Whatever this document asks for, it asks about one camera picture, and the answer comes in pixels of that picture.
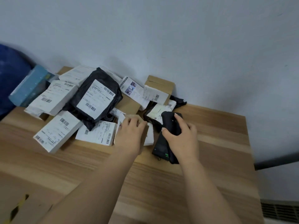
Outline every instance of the air vent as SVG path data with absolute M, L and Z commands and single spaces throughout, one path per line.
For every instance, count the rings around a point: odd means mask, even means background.
M 263 215 L 265 218 L 283 220 L 288 222 L 299 223 L 299 205 L 294 202 L 261 203 Z

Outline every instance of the pile of packages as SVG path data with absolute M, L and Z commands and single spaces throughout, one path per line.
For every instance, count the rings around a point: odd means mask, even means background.
M 161 113 L 186 104 L 171 95 L 174 86 L 151 75 L 140 86 L 104 67 L 63 67 L 58 74 L 52 74 L 37 65 L 9 99 L 40 120 L 54 116 L 33 137 L 50 153 L 55 153 L 76 131 L 78 140 L 110 146 L 125 117 L 138 111 L 148 122 L 142 139 L 147 146 L 154 144 L 154 129 L 161 131 Z

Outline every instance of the left hand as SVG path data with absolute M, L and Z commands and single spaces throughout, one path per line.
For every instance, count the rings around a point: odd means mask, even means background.
M 121 152 L 128 152 L 137 157 L 140 151 L 141 135 L 146 125 L 146 121 L 139 123 L 137 117 L 125 118 L 115 136 L 115 146 Z

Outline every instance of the forearm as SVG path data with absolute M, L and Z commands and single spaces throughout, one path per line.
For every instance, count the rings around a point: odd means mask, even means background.
M 181 166 L 192 223 L 241 223 L 199 161 Z
M 116 151 L 42 220 L 46 223 L 108 223 L 136 156 Z

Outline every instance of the wooden table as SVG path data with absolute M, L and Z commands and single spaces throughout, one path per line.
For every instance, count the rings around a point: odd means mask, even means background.
M 196 125 L 200 160 L 242 222 L 263 223 L 245 117 L 193 105 L 176 111 Z M 114 149 L 73 136 L 48 154 L 32 139 L 48 121 L 17 107 L 0 122 L 0 190 L 55 204 Z M 180 166 L 158 161 L 151 151 L 145 147 L 129 171 L 110 223 L 189 223 Z

